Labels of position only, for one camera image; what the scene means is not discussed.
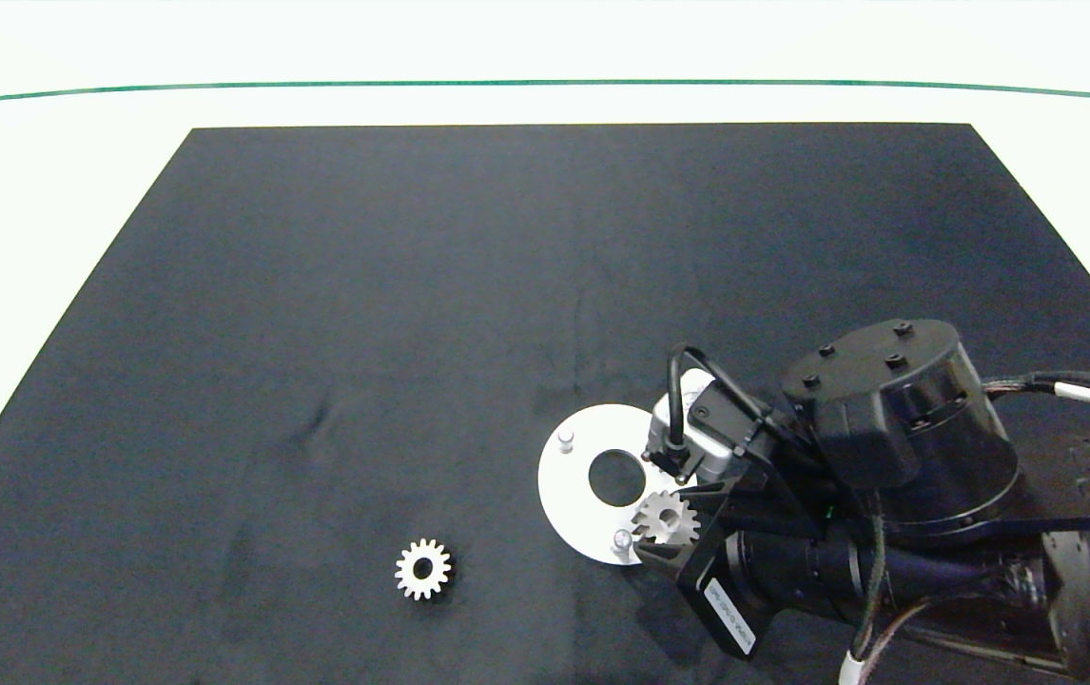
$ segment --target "metal gear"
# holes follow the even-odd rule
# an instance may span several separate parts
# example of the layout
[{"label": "metal gear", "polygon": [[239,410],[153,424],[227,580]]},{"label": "metal gear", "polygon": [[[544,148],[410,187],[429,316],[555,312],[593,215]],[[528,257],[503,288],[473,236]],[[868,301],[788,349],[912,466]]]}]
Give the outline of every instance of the metal gear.
[{"label": "metal gear", "polygon": [[642,500],[633,515],[633,533],[653,539],[659,545],[689,545],[698,540],[698,513],[673,493],[652,493]]},{"label": "metal gear", "polygon": [[[452,569],[448,563],[450,554],[445,546],[438,545],[434,540],[427,542],[426,538],[417,542],[410,542],[409,550],[401,550],[401,558],[397,562],[397,573],[392,576],[400,582],[398,590],[405,590],[405,596],[414,594],[414,601],[428,600],[433,593],[443,592],[445,582],[448,582],[448,572]],[[428,568],[423,567],[423,563],[429,564]]]}]

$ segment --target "white circular plate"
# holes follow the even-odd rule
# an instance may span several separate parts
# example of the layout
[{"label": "white circular plate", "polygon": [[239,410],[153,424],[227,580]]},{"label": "white circular plate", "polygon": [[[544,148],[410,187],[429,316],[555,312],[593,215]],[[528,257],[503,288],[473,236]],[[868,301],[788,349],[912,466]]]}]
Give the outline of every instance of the white circular plate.
[{"label": "white circular plate", "polygon": [[[562,421],[545,443],[536,469],[542,507],[554,530],[581,555],[618,565],[642,563],[633,546],[615,548],[614,534],[618,530],[632,532],[633,512],[646,495],[675,493],[680,488],[659,467],[639,458],[650,429],[650,412],[628,405],[596,405]],[[629,452],[642,469],[645,485],[635,502],[615,507],[593,493],[588,469],[605,450]]]}]

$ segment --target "screw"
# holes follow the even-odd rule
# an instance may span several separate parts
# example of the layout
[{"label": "screw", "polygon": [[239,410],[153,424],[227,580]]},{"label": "screw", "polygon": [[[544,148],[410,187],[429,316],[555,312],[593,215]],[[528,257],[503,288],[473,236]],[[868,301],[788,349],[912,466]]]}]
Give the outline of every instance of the screw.
[{"label": "screw", "polygon": [[574,432],[569,428],[559,428],[557,430],[557,448],[564,455],[570,455],[572,448],[574,448]]},{"label": "screw", "polygon": [[614,532],[614,549],[618,552],[628,551],[632,543],[633,538],[629,533],[629,530],[619,528],[617,529],[617,532]]}]

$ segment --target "black table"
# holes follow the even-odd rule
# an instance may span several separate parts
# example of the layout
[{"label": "black table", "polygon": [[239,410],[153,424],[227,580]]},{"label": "black table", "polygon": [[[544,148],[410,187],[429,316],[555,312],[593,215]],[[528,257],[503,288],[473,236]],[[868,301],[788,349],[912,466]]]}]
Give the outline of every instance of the black table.
[{"label": "black table", "polygon": [[[832,682],[851,628],[724,658],[554,534],[536,460],[679,339],[776,399],[892,316],[1090,369],[1090,278],[970,127],[193,131],[0,418],[0,682]],[[396,589],[422,537],[441,602]],[[1057,680],[900,644],[877,682]]]}]

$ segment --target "black surface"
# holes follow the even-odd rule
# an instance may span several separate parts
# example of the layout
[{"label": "black surface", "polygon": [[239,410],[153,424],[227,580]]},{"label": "black surface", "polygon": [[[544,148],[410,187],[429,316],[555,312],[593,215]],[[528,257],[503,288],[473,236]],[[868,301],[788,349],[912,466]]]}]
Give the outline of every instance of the black surface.
[{"label": "black surface", "polygon": [[[724,658],[554,534],[536,459],[678,339],[776,400],[892,316],[1090,369],[1090,278],[966,125],[193,131],[1,417],[0,682],[831,682],[852,629]],[[437,603],[393,588],[421,537]],[[1054,680],[903,644],[877,682]]]}]

